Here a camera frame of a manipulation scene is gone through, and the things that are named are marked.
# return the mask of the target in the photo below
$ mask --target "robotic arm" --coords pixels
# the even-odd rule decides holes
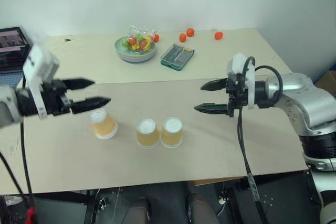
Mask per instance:
[[[94,82],[83,78],[54,80],[58,66],[55,56],[42,47],[33,46],[23,66],[29,89],[13,90],[9,86],[0,86],[0,128],[20,123],[24,116],[38,114],[45,119],[48,114],[77,114],[100,108],[111,101],[104,97],[80,102],[69,100],[66,97],[68,89],[83,89]]]
[[[260,109],[272,106],[282,109],[302,143],[303,158],[309,168],[307,174],[321,202],[320,222],[336,222],[336,99],[300,73],[255,81],[253,63],[254,59],[247,60],[237,54],[228,64],[228,78],[201,87],[207,91],[226,89],[228,104],[203,103],[194,109],[230,117],[235,109],[246,105],[249,109],[254,104]]]

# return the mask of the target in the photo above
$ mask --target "plastic bag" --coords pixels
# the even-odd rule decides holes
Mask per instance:
[[[154,41],[156,30],[147,27],[130,26],[128,35],[124,38],[122,45],[129,48],[132,52],[146,52]]]

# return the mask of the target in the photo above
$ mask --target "person's legs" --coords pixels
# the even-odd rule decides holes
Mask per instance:
[[[128,209],[122,224],[148,224],[149,220],[149,203],[146,199],[139,199]]]
[[[191,224],[219,224],[214,209],[203,195],[188,197],[188,217]]]

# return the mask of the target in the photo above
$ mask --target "white table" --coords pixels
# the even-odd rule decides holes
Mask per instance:
[[[257,48],[251,43],[245,43],[245,47],[241,47],[243,50],[239,51],[255,56],[257,65],[269,64],[282,73],[290,71],[256,30],[239,31],[242,32],[243,40],[249,41],[247,38],[249,36],[246,35],[248,33],[251,40],[259,43]],[[161,34],[162,44],[164,38],[167,40],[170,38],[169,44],[172,43],[173,34],[178,37],[178,33]],[[226,39],[229,40],[229,32],[226,32],[226,35]],[[115,38],[110,35],[98,37],[105,40]],[[202,114],[193,109],[195,105],[203,102],[227,102],[224,91],[206,92],[199,89],[209,79],[192,77],[197,76],[194,72],[197,68],[202,78],[225,77],[224,61],[231,58],[236,51],[226,49],[232,51],[233,55],[229,57],[223,54],[225,60],[221,63],[223,65],[221,74],[216,64],[209,65],[203,60],[202,57],[205,56],[199,52],[206,52],[205,48],[199,47],[198,44],[190,44],[188,46],[192,48],[199,47],[198,53],[186,65],[185,72],[184,70],[176,72],[159,64],[160,53],[151,61],[140,65],[121,61],[113,54],[112,49],[107,51],[101,48],[99,53],[96,44],[87,46],[85,43],[86,39],[92,42],[92,38],[96,38],[93,35],[78,36],[86,48],[82,54],[78,51],[78,46],[72,54],[65,53],[65,49],[61,48],[68,47],[71,52],[71,47],[63,44],[63,38],[65,37],[51,39],[51,51],[56,53],[61,61],[58,76],[64,78],[83,76],[95,79],[98,83],[106,83],[96,84],[81,91],[68,92],[68,97],[74,100],[96,95],[111,97],[112,101],[107,104],[106,109],[118,122],[119,129],[113,139],[102,141],[94,137],[87,124],[89,112],[50,116],[45,121],[39,120],[37,116],[26,118],[27,163],[35,193],[245,175],[236,136],[237,119],[224,115]],[[209,54],[208,57],[211,59],[219,59],[218,55],[223,52],[222,48],[229,47],[226,45],[226,40],[217,42],[223,45]],[[92,59],[88,59],[82,61],[81,65],[73,65],[73,71],[66,75],[66,69],[70,68],[71,62],[79,62],[81,57],[88,57],[94,52],[90,47],[96,50],[96,61],[102,60],[107,63],[101,65],[100,71],[95,68],[95,71],[89,71],[89,61]],[[167,47],[163,49],[160,47],[158,52],[165,51]],[[204,67],[206,64],[214,66],[213,71]],[[109,65],[113,71],[108,72],[105,65]],[[132,72],[136,72],[138,76],[127,76],[126,73],[130,73],[128,68],[133,69]],[[154,81],[156,75],[161,81]],[[182,145],[176,149],[168,149],[162,145],[152,150],[140,148],[135,135],[137,121],[141,118],[153,118],[161,128],[163,121],[169,116],[177,116],[182,120],[184,129]],[[300,141],[282,111],[276,108],[245,109],[243,125],[247,157],[254,174],[305,169]],[[13,125],[2,129],[0,142],[1,151],[26,191],[19,146],[19,126]],[[16,193],[15,186],[2,165],[0,174],[2,178],[0,193]]]

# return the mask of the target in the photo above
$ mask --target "cardboard box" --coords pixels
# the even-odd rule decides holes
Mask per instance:
[[[336,65],[329,72],[325,73],[316,83],[315,86],[327,90],[336,97]]]

